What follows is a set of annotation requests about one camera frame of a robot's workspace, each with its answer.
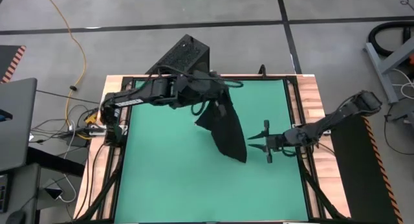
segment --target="wooden table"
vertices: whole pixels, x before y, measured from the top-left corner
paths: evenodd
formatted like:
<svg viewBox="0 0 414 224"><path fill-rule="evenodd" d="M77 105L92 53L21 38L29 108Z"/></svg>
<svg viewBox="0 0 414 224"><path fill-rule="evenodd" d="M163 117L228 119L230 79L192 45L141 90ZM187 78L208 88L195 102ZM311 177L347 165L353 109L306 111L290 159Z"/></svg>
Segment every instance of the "wooden table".
<svg viewBox="0 0 414 224"><path fill-rule="evenodd" d="M109 92L118 92L121 90L122 80L124 77L137 77L145 78L147 75L109 75L106 78L105 87L103 88L102 99L106 93ZM222 76L261 76L259 74L223 74ZM298 87L301 97L301 104L303 106L303 112L305 114L306 123L316 122L325 116L323 111L323 106L321 98L318 91L318 85L316 84L316 79L314 75L292 75L292 74L268 74L267 76L295 76L298 81ZM294 95L293 85L289 85L290 99L292 100L292 108L294 110L295 123L300 123L300 116L298 112L298 105L296 104L296 98ZM96 153L99 147L104 142L104 137L95 137L91 141L90 150L89 150L89 189L91 187L91 181L94 180L92 187L92 201L99 194L102 189L102 183L104 181L105 167L107 165L109 157L109 147L103 147L96 159L95 164L95 173L94 178L91 176L92 171L92 162L96 157ZM322 137L322 144L328 146L333 150L332 142L330 137ZM113 168L117 162L118 153L114 154ZM345 192L342 186L342 180L340 177L338 165L336 163L335 156L324 148L315 148L314 153L314 162L316 167L316 173L318 175L318 180L320 188L323 190L325 195L329 198L331 203L341 212L344 216L349 217L349 208L347 200L345 197ZM86 196L86 202L83 206L80 216L87 210L89 202L89 192L86 192L87 187L87 170L85 167L85 172L83 173L82 184L79 191L78 202L76 204L75 214L78 213L82 202ZM110 203L112 201L113 188L108 192L105 202L105 207L103 210L103 218L108 218L110 213ZM316 198L312 189L309 187L310 202L312 207L312 212L314 217L319 217L318 209L316 205Z"/></svg>

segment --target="green tabletop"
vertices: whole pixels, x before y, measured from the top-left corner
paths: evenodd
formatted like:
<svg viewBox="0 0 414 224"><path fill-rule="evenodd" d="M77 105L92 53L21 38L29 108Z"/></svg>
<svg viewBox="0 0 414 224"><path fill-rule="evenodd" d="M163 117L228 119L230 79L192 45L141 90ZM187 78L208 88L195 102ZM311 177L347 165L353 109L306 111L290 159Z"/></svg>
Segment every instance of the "green tabletop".
<svg viewBox="0 0 414 224"><path fill-rule="evenodd" d="M290 128L282 80L244 84L230 94L246 139L264 119L271 133ZM296 157L274 153L268 164L248 148L243 164L221 155L196 120L189 107L133 108L115 223L307 220Z"/></svg>

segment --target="hazard tape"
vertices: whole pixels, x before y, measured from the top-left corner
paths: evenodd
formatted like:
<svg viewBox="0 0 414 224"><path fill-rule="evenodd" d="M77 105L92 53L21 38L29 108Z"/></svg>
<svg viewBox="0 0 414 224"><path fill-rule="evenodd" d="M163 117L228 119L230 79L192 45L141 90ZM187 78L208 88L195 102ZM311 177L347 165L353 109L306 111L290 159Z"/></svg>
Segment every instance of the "hazard tape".
<svg viewBox="0 0 414 224"><path fill-rule="evenodd" d="M374 149L375 157L378 161L378 165L379 165L380 171L382 173L382 178L384 179L386 188L388 190L388 196L391 200L391 205L394 208L394 213L397 217L398 224L403 224L404 222L402 221L401 213L400 213L400 210L398 208L397 201L395 200L393 189L391 188L391 184L389 183L388 176L387 176L387 173L386 173L386 169L384 168L384 165L382 164L380 152L378 151L378 147L376 146L373 130L371 129L371 125L369 124L368 119L366 117L362 117L362 118L364 119L365 126L367 128L369 138L371 139L371 144L372 144L373 149Z"/></svg>
<svg viewBox="0 0 414 224"><path fill-rule="evenodd" d="M0 83L7 83L12 79L12 76L14 72L17 69L17 65L20 62L21 58L23 57L23 54L26 51L26 46L21 46L16 54L13 57L13 60L10 62L10 65L7 68L6 73L3 75L3 78L1 79Z"/></svg>

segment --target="black vacuum hose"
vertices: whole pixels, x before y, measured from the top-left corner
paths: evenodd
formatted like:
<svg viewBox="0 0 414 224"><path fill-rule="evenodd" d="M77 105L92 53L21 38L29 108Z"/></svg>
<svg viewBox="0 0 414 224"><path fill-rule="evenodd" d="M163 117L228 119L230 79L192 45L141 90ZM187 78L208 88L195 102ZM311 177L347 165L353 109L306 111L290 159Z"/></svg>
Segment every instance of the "black vacuum hose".
<svg viewBox="0 0 414 224"><path fill-rule="evenodd" d="M406 28L414 27L414 21L393 21L389 23L383 23L378 26L376 26L368 35L368 42L373 44L374 49L376 52L381 56L389 56L393 52L390 50L383 49L378 42L376 42L375 36L382 30L385 29L391 29L391 28L404 28L404 34L403 38L407 37L407 31Z"/></svg>

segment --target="concrete floor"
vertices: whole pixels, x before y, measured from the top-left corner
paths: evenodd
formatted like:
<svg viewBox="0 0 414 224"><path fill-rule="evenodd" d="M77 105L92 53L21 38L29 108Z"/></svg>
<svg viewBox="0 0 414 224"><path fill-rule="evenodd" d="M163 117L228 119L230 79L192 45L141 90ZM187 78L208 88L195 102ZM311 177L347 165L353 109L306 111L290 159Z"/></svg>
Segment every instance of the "concrete floor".
<svg viewBox="0 0 414 224"><path fill-rule="evenodd" d="M412 16L401 0L284 0L289 19L336 19L349 17ZM116 27L167 23L215 21L281 20L278 0L55 0L71 27ZM291 25L301 70L315 74L326 112L333 111L346 97L365 89L374 91L386 103L384 92L367 55L362 52L369 31L381 22L323 23ZM64 28L63 21L47 0L3 0L0 4L0 31ZM256 73L264 63L270 73L294 73L283 25L214 27L164 30L132 30L76 33L85 49L88 69L76 96L98 101L108 74L146 72L180 37L190 34L211 47L212 69L219 73ZM380 43L395 49L400 31L381 34ZM2 45L26 45L13 80L35 77L38 89L67 94L82 72L82 56L67 34L0 36ZM405 100L403 105L413 105ZM33 125L64 116L65 99L37 94ZM74 111L73 118L82 112ZM370 118L378 147L390 178L402 217L414 223L414 156L395 153L384 141L383 115ZM45 128L58 128L53 123ZM390 143L401 151L414 152L412 129L401 123L387 127ZM64 142L48 141L36 147L50 153L66 150ZM86 151L69 156L78 162ZM56 172L42 171L41 180L59 179ZM75 187L80 180L70 177ZM66 182L60 183L69 199ZM41 223L68 221L63 203L41 213ZM69 211L73 213L75 204Z"/></svg>

